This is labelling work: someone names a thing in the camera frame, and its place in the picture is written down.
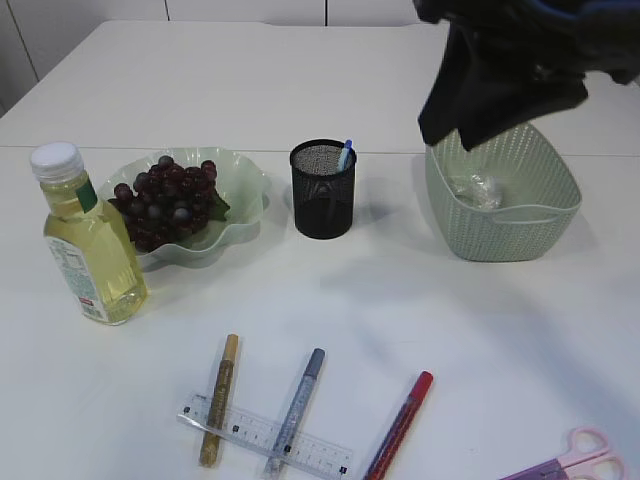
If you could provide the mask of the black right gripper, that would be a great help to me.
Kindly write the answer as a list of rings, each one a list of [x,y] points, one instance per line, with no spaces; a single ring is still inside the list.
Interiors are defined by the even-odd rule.
[[[618,84],[639,77],[637,1],[415,1],[419,19],[447,20],[440,69],[418,117],[425,144],[456,130],[470,151],[522,123],[573,109],[585,75],[519,57],[478,55],[475,32],[511,41],[540,62],[602,71]]]

